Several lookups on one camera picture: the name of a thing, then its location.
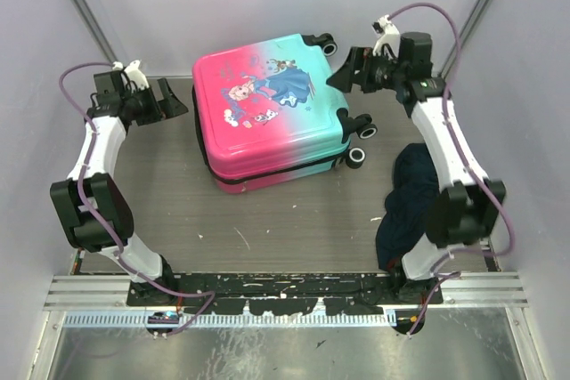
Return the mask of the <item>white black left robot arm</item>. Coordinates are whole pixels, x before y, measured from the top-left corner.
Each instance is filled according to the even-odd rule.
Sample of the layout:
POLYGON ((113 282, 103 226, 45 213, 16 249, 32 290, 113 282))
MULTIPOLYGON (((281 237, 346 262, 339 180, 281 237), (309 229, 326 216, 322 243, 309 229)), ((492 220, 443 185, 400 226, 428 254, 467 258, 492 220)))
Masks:
POLYGON ((139 60, 111 63, 94 75, 91 105, 67 100, 85 122, 85 139, 67 178, 50 187, 50 198, 69 244, 102 255, 130 278, 131 292, 158 305, 181 297, 165 257, 136 234, 132 210, 114 181, 121 145, 131 125, 144 126, 187 113, 165 78, 157 99, 139 60))

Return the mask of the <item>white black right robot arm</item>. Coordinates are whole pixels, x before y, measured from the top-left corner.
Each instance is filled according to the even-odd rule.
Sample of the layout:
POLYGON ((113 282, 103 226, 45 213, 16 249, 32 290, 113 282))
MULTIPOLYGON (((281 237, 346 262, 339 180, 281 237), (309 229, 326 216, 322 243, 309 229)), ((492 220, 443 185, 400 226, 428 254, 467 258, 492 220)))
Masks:
POLYGON ((354 86, 363 93, 394 92, 435 167, 439 190, 422 236, 387 270, 390 293, 400 303, 425 302, 442 264, 491 235, 506 197, 504 183, 489 178, 466 145, 447 84, 432 72, 432 48, 428 33, 385 33, 373 47, 351 47, 326 80, 343 93, 354 86))

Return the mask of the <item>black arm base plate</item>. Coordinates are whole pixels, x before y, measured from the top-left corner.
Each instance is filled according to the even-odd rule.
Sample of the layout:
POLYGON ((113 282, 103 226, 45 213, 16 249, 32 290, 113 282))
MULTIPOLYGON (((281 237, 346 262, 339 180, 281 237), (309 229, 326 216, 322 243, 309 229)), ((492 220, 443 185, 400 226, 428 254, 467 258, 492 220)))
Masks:
POLYGON ((307 315, 324 305, 335 316, 381 314, 385 305, 422 305, 436 283, 434 279, 411 281, 383 273, 193 273, 175 276, 175 290, 184 298, 133 284, 126 304, 130 307, 181 304, 195 313, 213 292, 206 313, 255 316, 307 315))

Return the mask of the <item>pink teal suitcase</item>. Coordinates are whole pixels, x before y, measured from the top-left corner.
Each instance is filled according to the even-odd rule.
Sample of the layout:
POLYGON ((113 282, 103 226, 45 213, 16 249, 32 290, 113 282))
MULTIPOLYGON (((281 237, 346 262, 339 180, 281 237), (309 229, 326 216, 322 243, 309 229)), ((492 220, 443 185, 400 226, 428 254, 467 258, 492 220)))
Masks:
POLYGON ((366 154, 351 138, 373 137, 371 115, 355 117, 327 85, 329 33, 292 34, 211 53, 192 67, 196 135, 204 163, 230 194, 327 172, 357 169, 366 154))

